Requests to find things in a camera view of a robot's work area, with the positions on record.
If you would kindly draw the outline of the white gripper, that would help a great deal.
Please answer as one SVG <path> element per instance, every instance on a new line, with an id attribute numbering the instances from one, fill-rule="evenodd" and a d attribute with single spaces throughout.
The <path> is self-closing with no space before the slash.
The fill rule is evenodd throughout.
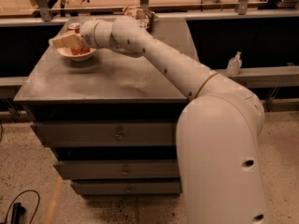
<path id="1" fill-rule="evenodd" d="M 80 27 L 80 35 L 83 43 L 93 49 L 101 48 L 101 21 L 85 21 Z M 69 48 L 77 49 L 82 47 L 80 37 L 75 32 L 64 33 L 56 35 L 49 40 L 49 43 L 57 49 Z"/>

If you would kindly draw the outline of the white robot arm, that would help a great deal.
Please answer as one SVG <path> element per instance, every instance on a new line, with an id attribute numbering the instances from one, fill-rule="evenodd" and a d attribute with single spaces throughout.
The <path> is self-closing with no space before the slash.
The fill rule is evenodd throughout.
<path id="1" fill-rule="evenodd" d="M 270 224 L 257 153 L 264 111 L 252 91 L 154 38 L 128 16 L 86 21 L 50 44 L 141 54 L 188 98 L 176 129 L 188 224 Z"/>

